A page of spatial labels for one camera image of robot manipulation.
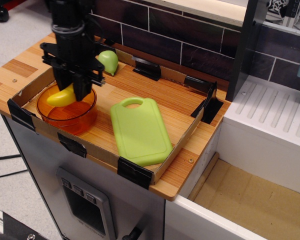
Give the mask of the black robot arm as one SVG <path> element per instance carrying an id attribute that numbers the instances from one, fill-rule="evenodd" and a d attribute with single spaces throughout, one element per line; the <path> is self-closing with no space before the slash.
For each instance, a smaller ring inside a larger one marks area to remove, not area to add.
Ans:
<path id="1" fill-rule="evenodd" d="M 103 84 L 104 65 L 96 56 L 99 42 L 94 28 L 98 22 L 92 17 L 92 0 L 49 0 L 51 30 L 56 43 L 42 43 L 42 60 L 53 69 L 59 90 L 73 86 L 76 101 L 82 101 L 92 85 Z"/>

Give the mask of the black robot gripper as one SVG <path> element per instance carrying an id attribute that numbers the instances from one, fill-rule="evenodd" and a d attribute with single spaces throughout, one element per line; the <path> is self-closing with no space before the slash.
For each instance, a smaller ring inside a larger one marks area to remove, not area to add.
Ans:
<path id="1" fill-rule="evenodd" d="M 88 31 L 87 24 L 75 27 L 51 26 L 56 43 L 44 42 L 43 62 L 52 66 L 56 84 L 60 91 L 73 83 L 77 102 L 91 93 L 92 84 L 104 84 L 104 66 L 96 59 L 98 42 Z"/>

